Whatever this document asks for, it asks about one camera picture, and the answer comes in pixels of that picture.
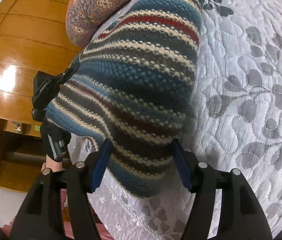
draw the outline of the quilted bedspread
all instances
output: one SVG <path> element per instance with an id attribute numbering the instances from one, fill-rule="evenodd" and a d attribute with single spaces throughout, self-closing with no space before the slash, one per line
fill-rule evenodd
<path id="1" fill-rule="evenodd" d="M 203 9 L 193 114 L 182 145 L 215 169 L 239 168 L 276 236 L 282 229 L 282 0 L 204 0 Z M 72 161 L 85 159 L 88 141 L 73 137 L 70 148 Z M 89 199 L 114 239 L 180 239 L 194 195 L 175 169 L 170 174 L 160 195 L 140 199 L 106 171 Z M 220 206 L 217 192 L 210 237 Z"/>

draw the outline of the striped knit sweater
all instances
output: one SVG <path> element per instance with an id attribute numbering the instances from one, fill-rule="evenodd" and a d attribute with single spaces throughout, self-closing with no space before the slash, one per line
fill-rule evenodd
<path id="1" fill-rule="evenodd" d="M 47 118 L 100 146 L 108 168 L 138 196 L 160 191 L 195 81 L 201 0 L 138 0 L 76 57 L 81 66 Z"/>

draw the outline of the pink fabric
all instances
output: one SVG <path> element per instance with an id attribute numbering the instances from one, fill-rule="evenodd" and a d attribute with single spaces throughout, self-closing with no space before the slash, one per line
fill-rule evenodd
<path id="1" fill-rule="evenodd" d="M 66 195 L 67 195 L 67 191 L 66 189 L 61 189 L 61 208 L 62 211 L 64 209 L 64 204 L 66 201 Z M 1 230 L 7 235 L 10 236 L 11 230 L 12 230 L 12 226 L 13 226 L 13 222 L 14 222 L 15 217 L 13 218 L 13 220 L 10 222 L 9 225 L 4 225 L 3 227 L 1 227 Z M 72 239 L 74 239 L 73 236 L 73 230 L 72 230 L 72 226 L 71 226 L 71 222 L 69 221 L 64 221 L 64 231 L 65 231 L 65 235 L 67 237 L 70 237 Z M 100 237 L 102 240 L 114 240 L 113 237 L 110 235 L 110 233 L 106 230 L 106 228 L 104 227 L 104 225 L 102 224 L 96 224 L 96 227 L 99 231 Z"/>

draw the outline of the paisley fabric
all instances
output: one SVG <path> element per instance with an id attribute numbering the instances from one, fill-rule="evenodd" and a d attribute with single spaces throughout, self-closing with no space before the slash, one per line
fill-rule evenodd
<path id="1" fill-rule="evenodd" d="M 66 15 L 69 40 L 77 46 L 87 46 L 99 26 L 129 1 L 70 0 Z"/>

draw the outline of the knitted fabric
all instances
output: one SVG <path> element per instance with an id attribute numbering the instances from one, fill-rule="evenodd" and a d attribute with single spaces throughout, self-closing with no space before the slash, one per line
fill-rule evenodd
<path id="1" fill-rule="evenodd" d="M 172 164 L 195 81 L 201 0 L 138 0 L 81 51 L 81 66 L 47 108 L 47 118 L 113 142 L 108 168 L 138 196 L 160 191 Z"/>

